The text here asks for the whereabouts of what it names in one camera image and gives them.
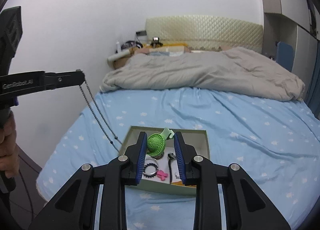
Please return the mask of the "person's left hand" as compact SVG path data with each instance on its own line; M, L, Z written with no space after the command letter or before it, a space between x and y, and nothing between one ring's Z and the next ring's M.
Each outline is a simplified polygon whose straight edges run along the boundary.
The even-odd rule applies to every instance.
M18 174L20 160L16 143L16 123L11 111L8 120L0 130L0 170L10 179Z

